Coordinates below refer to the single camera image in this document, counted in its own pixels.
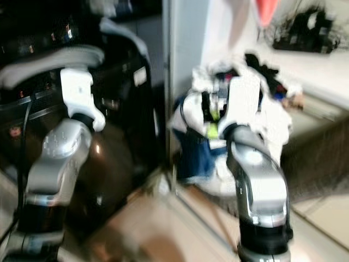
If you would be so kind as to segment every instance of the silver robot arm segment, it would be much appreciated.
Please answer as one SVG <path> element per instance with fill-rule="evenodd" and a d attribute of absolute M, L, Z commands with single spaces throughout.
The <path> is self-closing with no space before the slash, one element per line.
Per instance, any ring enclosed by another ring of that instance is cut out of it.
<path fill-rule="evenodd" d="M 94 106 L 92 76 L 86 70 L 62 69 L 62 95 L 71 118 L 50 131 L 40 158 L 28 175 L 18 226 L 10 233 L 4 262 L 57 261 L 63 223 L 80 167 L 86 161 L 91 132 L 105 125 Z"/>
<path fill-rule="evenodd" d="M 288 192 L 282 170 L 248 126 L 225 132 L 227 166 L 236 178 L 242 261 L 288 262 Z"/>
<path fill-rule="evenodd" d="M 7 253 L 36 255 L 61 244 L 65 208 L 91 139 L 88 128 L 72 119 L 64 119 L 46 136 L 41 157 L 29 172 L 23 214 L 10 234 Z"/>

